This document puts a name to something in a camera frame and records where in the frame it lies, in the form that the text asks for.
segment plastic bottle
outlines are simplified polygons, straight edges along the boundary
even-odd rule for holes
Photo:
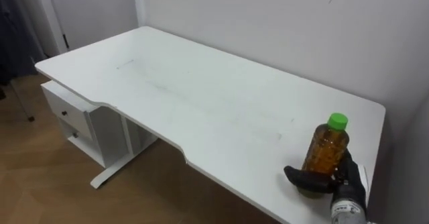
[[[303,170],[332,175],[349,144],[349,135],[345,131],[348,119],[341,113],[333,113],[328,123],[319,125],[314,132]],[[300,192],[307,197],[317,198],[322,195]]]

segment dark curtain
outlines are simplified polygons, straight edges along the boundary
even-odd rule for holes
[[[42,60],[25,24],[17,0],[0,0],[0,83],[36,74],[35,62]]]

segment green bottle cap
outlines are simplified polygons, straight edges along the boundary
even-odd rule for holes
[[[330,115],[328,120],[328,126],[335,130],[344,130],[346,129],[347,123],[349,120],[342,113],[333,113]]]

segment amber liquid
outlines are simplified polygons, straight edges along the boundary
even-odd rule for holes
[[[314,132],[302,169],[329,175],[334,174],[347,144],[349,144],[349,135],[346,131],[331,129],[328,124],[319,125]],[[300,190],[300,192],[310,198],[322,196],[305,190]]]

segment white wall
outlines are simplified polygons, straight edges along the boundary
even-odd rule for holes
[[[429,90],[429,0],[144,3],[147,25],[385,105],[370,201],[382,218],[393,139]]]
[[[384,223],[429,223],[429,95],[394,153]]]
[[[55,43],[54,35],[41,0],[21,0],[21,2],[26,9],[27,16],[33,25],[44,53],[49,56],[56,56],[59,54],[60,52]]]

